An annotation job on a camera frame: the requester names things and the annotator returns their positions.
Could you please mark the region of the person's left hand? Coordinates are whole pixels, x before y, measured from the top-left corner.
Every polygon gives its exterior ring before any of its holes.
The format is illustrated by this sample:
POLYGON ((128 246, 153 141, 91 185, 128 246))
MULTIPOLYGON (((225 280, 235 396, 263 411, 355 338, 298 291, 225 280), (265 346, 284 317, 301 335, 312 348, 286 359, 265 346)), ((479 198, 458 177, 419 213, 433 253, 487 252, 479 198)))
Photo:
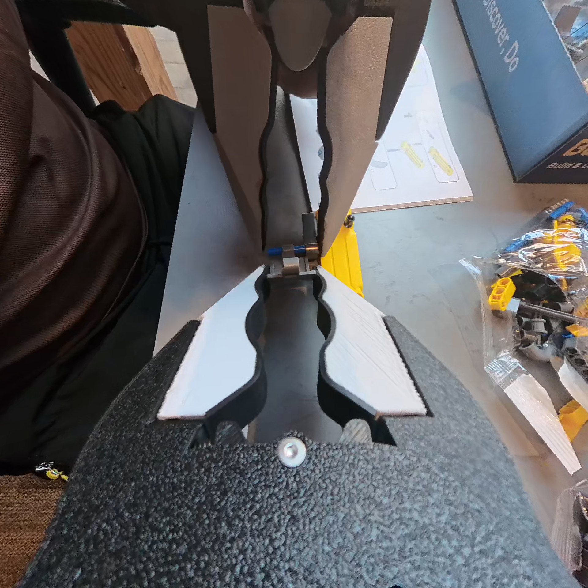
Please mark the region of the person's left hand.
POLYGON ((318 74, 314 68, 296 72, 280 65, 277 84, 283 92, 299 98, 316 99, 318 96, 318 74))

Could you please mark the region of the person's brown sweater torso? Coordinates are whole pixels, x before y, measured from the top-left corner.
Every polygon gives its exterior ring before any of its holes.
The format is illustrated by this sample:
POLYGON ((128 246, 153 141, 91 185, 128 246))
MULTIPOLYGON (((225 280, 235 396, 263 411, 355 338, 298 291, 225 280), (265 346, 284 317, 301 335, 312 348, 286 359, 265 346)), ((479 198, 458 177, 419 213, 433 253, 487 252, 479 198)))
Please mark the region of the person's brown sweater torso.
POLYGON ((146 219, 98 124, 31 69, 1 1, 1 401, 21 393, 130 288, 146 219))

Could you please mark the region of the yellow beam panel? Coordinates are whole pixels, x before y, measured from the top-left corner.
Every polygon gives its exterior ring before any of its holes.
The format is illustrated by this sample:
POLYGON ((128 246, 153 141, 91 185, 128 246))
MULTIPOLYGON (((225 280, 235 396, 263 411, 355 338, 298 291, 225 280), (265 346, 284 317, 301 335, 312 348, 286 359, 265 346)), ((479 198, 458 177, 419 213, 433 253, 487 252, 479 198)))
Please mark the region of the yellow beam panel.
POLYGON ((332 246, 321 257, 320 264, 353 292, 364 297, 359 248, 354 226, 352 229, 346 229, 342 225, 332 246))

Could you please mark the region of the grey desk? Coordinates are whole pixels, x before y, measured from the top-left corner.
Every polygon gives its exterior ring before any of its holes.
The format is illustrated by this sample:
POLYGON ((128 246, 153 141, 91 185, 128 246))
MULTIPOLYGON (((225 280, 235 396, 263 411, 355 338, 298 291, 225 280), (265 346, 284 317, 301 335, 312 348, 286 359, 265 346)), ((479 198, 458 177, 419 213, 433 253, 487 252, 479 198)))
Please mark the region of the grey desk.
MULTIPOLYGON (((490 254, 541 209, 585 204, 585 185, 513 183, 452 1, 433 1, 424 46, 473 201, 361 213, 356 232, 367 300, 395 317, 487 413, 511 452, 548 536, 570 475, 483 369, 479 292, 459 261, 490 254)), ((217 145, 196 108, 154 352, 259 265, 217 145)))

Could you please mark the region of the white instruction booklet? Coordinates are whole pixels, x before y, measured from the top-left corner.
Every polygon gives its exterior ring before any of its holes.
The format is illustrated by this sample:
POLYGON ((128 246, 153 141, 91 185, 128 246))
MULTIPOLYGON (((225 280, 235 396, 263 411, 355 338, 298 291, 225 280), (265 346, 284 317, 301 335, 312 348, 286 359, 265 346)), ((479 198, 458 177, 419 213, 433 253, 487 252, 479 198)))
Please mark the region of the white instruction booklet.
POLYGON ((472 198, 422 44, 351 208, 369 212, 472 198))

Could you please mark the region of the blue cardboard kit box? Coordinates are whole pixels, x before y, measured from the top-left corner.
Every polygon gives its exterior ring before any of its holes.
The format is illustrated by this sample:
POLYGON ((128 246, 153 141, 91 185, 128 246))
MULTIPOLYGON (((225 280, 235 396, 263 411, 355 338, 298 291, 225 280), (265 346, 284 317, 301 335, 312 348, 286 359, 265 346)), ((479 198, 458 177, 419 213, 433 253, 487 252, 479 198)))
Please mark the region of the blue cardboard kit box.
POLYGON ((587 1, 454 1, 513 180, 587 184, 587 1))

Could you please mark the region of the wooden post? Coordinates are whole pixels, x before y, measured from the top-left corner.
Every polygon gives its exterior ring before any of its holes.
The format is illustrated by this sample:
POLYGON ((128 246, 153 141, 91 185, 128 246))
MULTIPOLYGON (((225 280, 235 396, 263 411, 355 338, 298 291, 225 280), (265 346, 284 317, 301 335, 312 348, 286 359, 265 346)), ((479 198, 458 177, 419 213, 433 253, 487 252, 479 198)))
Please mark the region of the wooden post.
POLYGON ((148 28, 73 21, 66 35, 98 103, 134 112, 152 96, 178 99, 148 28))

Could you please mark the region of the bag of yellow blue parts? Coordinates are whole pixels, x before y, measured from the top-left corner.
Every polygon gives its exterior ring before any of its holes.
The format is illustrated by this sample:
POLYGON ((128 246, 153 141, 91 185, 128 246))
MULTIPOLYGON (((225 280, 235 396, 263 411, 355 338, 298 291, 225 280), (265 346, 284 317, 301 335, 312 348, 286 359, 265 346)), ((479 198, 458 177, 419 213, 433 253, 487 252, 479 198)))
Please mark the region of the bag of yellow blue parts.
POLYGON ((480 296, 483 367, 569 474, 587 426, 587 209, 539 212, 486 257, 461 259, 480 296))

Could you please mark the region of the person's legs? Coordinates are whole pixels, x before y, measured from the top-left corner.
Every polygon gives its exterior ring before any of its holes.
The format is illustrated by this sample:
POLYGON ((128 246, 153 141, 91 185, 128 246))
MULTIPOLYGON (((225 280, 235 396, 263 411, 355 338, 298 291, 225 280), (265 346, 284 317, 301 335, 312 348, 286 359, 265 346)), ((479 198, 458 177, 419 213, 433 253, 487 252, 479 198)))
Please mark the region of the person's legs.
POLYGON ((136 112, 116 102, 88 117, 128 170, 146 219, 130 288, 76 346, 1 402, 1 475, 43 462, 69 470, 118 394, 151 359, 187 165, 193 108, 163 95, 136 112))

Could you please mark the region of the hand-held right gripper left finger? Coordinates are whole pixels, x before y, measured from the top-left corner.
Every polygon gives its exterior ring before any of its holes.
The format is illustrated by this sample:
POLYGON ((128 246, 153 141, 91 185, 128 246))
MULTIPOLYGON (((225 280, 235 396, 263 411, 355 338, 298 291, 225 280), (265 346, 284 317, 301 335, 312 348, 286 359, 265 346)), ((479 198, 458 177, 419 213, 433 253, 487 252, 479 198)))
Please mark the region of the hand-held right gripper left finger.
POLYGON ((259 338, 265 327, 269 267, 261 265, 198 319, 158 420, 221 422, 245 428, 261 413, 267 378, 259 338))

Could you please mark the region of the bag of red black parts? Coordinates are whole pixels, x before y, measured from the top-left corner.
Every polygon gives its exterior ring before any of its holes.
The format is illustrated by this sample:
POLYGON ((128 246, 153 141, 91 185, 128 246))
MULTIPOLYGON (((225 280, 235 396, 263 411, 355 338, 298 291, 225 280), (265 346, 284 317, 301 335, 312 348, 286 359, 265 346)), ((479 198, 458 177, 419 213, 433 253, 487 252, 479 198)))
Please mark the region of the bag of red black parts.
POLYGON ((570 573, 581 570, 587 551, 587 479, 558 496, 550 544, 570 573))

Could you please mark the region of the black office chair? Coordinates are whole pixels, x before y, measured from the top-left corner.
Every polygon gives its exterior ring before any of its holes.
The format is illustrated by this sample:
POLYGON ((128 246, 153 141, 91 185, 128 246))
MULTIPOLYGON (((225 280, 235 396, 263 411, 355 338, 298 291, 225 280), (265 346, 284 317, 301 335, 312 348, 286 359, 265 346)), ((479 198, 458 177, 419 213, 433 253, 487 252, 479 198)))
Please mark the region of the black office chair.
POLYGON ((65 29, 74 21, 157 26, 121 1, 16 1, 29 48, 48 79, 89 115, 94 100, 65 29))

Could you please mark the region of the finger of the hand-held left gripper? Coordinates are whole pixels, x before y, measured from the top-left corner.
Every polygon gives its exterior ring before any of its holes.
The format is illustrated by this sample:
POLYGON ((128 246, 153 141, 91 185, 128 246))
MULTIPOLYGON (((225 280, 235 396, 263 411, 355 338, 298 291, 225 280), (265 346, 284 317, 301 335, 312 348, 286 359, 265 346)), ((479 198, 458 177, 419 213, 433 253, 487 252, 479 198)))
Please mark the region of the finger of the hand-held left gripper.
POLYGON ((273 122, 270 45, 242 7, 208 5, 215 141, 254 246, 265 247, 265 132, 273 122))
POLYGON ((318 243, 332 246, 376 149, 376 129, 391 17, 359 17, 321 65, 318 131, 323 143, 319 174, 318 243))

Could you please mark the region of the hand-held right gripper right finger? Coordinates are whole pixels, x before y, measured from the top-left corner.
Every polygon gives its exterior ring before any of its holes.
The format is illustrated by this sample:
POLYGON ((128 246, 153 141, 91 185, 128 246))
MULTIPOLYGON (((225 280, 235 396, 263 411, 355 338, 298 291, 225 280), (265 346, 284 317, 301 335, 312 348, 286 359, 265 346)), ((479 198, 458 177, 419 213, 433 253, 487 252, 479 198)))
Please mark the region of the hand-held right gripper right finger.
POLYGON ((336 422, 425 416, 428 409, 385 315, 319 266, 313 280, 319 355, 319 401, 336 422))

